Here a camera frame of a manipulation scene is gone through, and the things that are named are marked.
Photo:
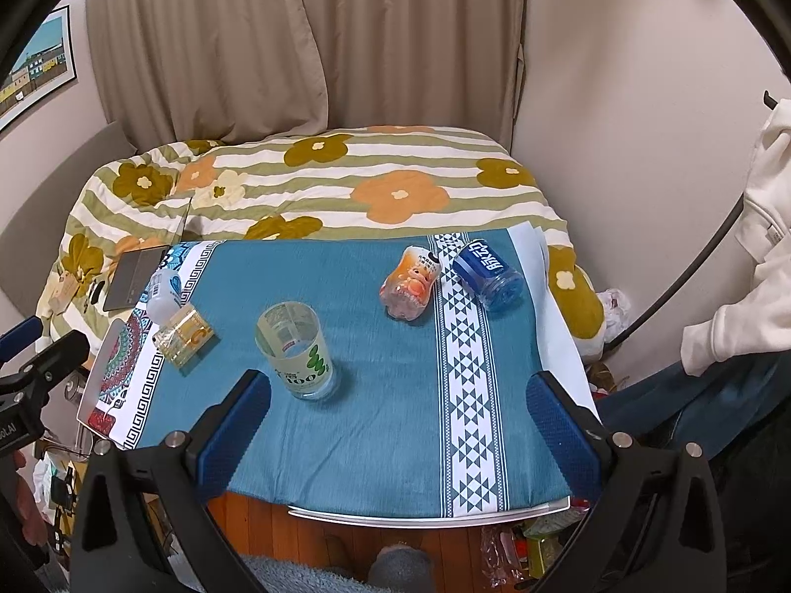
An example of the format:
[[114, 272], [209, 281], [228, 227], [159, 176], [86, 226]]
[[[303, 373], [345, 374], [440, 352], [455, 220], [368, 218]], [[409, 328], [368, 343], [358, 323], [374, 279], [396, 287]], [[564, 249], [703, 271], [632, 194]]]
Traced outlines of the person left hand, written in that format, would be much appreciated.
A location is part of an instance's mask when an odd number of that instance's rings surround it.
[[30, 486], [19, 474], [19, 471], [27, 464], [26, 458], [21, 451], [13, 453], [13, 463], [15, 463], [17, 471], [15, 504], [19, 513], [23, 536], [30, 545], [44, 548], [48, 541], [47, 526], [45, 526], [42, 514], [40, 514], [39, 508], [36, 506]]

